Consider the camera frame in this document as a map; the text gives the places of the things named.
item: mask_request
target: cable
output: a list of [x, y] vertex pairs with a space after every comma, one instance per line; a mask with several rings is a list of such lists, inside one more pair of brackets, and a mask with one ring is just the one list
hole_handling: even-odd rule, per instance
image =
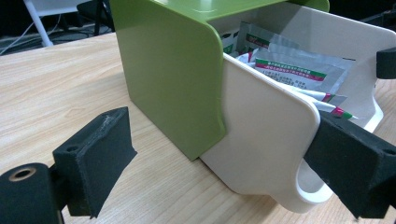
[[67, 31], [67, 32], [62, 32], [60, 35], [53, 37], [52, 41], [54, 43], [63, 43], [63, 42], [70, 42], [70, 41], [75, 41], [77, 39], [84, 39], [89, 37], [90, 34], [86, 34], [80, 31]]
[[[51, 35], [51, 34], [55, 31], [55, 29], [58, 28], [59, 22], [61, 21], [61, 16], [62, 16], [62, 15], [60, 14], [60, 15], [59, 15], [59, 18], [58, 18], [58, 21], [56, 22], [56, 25], [53, 27], [53, 29], [52, 29], [51, 31], [47, 32], [48, 35]], [[33, 41], [33, 40], [35, 40], [35, 39], [41, 38], [41, 37], [37, 37], [37, 38], [31, 39], [31, 40], [28, 40], [28, 41], [25, 41], [25, 42], [21, 42], [21, 43], [19, 43], [18, 45], [15, 45], [18, 41], [20, 41], [20, 40], [26, 35], [26, 33], [30, 30], [30, 28], [32, 28], [33, 24], [35, 24], [35, 23], [32, 22], [32, 23], [26, 28], [26, 30], [23, 32], [23, 34], [22, 34], [20, 37], [18, 37], [16, 40], [14, 40], [14, 41], [13, 41], [11, 44], [9, 44], [7, 47], [3, 48], [3, 50], [0, 52], [0, 56], [3, 55], [3, 53], [6, 52], [6, 51], [7, 51], [8, 49], [10, 49], [10, 48], [15, 48], [15, 47], [20, 46], [20, 45], [23, 45], [23, 44], [25, 44], [25, 43], [31, 42], [31, 41]]]
[[8, 45], [8, 47], [6, 47], [5, 49], [3, 49], [0, 52], [0, 55], [3, 55], [4, 52], [6, 52], [8, 49], [10, 49], [15, 43], [17, 43], [18, 41], [20, 41], [21, 38], [23, 38], [26, 33], [30, 30], [30, 28], [33, 26], [33, 24], [35, 24], [34, 22], [32, 22], [32, 24], [29, 25], [29, 27], [27, 27], [27, 29], [23, 32], [23, 34], [16, 40], [14, 40], [14, 42], [12, 42], [10, 45]]
[[30, 44], [30, 45], [33, 44], [33, 45], [36, 45], [36, 44], [39, 44], [39, 43], [40, 43], [40, 40], [41, 40], [41, 37], [36, 37], [36, 38], [32, 38], [32, 39], [27, 39], [27, 40], [25, 40], [25, 41], [22, 41], [22, 42], [16, 44], [16, 45], [13, 45], [11, 48], [14, 49], [14, 48], [16, 48], [16, 47], [20, 47], [20, 46], [23, 46], [23, 45], [26, 45], [26, 44]]

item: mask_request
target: white plastic stand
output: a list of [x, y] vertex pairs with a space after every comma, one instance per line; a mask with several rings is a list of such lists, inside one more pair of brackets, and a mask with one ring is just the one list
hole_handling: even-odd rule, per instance
[[43, 46], [52, 46], [43, 23], [40, 20], [42, 16], [50, 16], [77, 11], [76, 6], [88, 0], [23, 0], [24, 4], [32, 17], [37, 31], [43, 39]]
[[[339, 94], [340, 107], [372, 132], [383, 114], [374, 99], [375, 55], [396, 46], [390, 30], [290, 3], [279, 3], [210, 22], [224, 33], [240, 21], [300, 43], [302, 49], [356, 60]], [[332, 191], [303, 160], [320, 123], [316, 108], [275, 81], [224, 55], [222, 107], [227, 135], [201, 156], [232, 190], [268, 194], [303, 213]]]

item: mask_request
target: plastic packet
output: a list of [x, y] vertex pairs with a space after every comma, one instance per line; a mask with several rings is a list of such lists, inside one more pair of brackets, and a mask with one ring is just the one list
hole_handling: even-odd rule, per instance
[[299, 93], [302, 93], [304, 95], [310, 96], [315, 98], [318, 101], [331, 104], [331, 105], [336, 105], [339, 106], [341, 103], [343, 103], [347, 97], [344, 95], [337, 95], [337, 94], [331, 94], [327, 92], [321, 92], [321, 91], [308, 91], [308, 90], [302, 90], [297, 87], [292, 87], [283, 83], [279, 83], [283, 88], [291, 90], [291, 91], [297, 91]]
[[343, 118], [343, 119], [358, 119], [357, 117], [353, 116], [352, 114], [346, 112], [345, 110], [343, 110], [342, 108], [335, 106], [335, 105], [331, 105], [325, 102], [321, 102], [311, 96], [299, 93], [299, 92], [294, 92], [294, 94], [300, 96], [301, 98], [305, 99], [308, 102], [312, 102], [314, 104], [314, 106], [317, 108], [317, 110], [321, 110], [321, 111], [325, 111], [325, 112], [329, 112], [333, 115], [335, 115], [338, 118]]
[[251, 52], [241, 54], [235, 57], [241, 63], [255, 63], [256, 62], [256, 53], [259, 49], [254, 49]]
[[317, 63], [302, 57], [259, 49], [255, 69], [268, 77], [303, 90], [336, 93], [336, 86], [345, 69]]
[[236, 43], [236, 50], [240, 54], [244, 54], [258, 48], [268, 48], [270, 43], [275, 43], [289, 48], [299, 48], [299, 44], [282, 35], [277, 35], [252, 23], [244, 21], [241, 22]]
[[302, 49], [288, 48], [274, 43], [270, 44], [268, 51], [272, 53], [286, 54], [290, 57], [305, 59], [313, 63], [325, 63], [344, 69], [344, 73], [336, 80], [332, 88], [329, 90], [329, 92], [332, 93], [338, 91], [338, 89], [346, 79], [350, 68], [355, 62], [354, 60], [350, 60], [350, 59], [344, 59], [341, 57], [309, 52]]
[[235, 52], [238, 33], [239, 29], [235, 29], [220, 35], [224, 53], [233, 54]]

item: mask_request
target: background floor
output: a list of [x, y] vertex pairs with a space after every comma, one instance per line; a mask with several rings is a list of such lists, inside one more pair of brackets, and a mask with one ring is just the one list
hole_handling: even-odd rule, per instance
[[[49, 28], [49, 39], [54, 45], [67, 43], [70, 41], [80, 40], [93, 36], [94, 24], [88, 23], [83, 27], [69, 27], [68, 30], [58, 28], [58, 26]], [[111, 30], [102, 26], [100, 35], [111, 33]], [[38, 33], [24, 36], [3, 36], [0, 38], [0, 56], [12, 53], [18, 53], [31, 49], [43, 48], [42, 39]]]

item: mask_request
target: wood grain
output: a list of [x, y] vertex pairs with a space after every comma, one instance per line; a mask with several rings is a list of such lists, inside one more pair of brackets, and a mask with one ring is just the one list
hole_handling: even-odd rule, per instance
[[[0, 57], [0, 174], [52, 150], [98, 114], [127, 105], [138, 151], [99, 218], [66, 223], [393, 223], [355, 218], [336, 196], [294, 214], [269, 196], [229, 190], [200, 160], [189, 161], [129, 100], [114, 34]], [[375, 134], [396, 145], [396, 81], [380, 80], [385, 117]]]

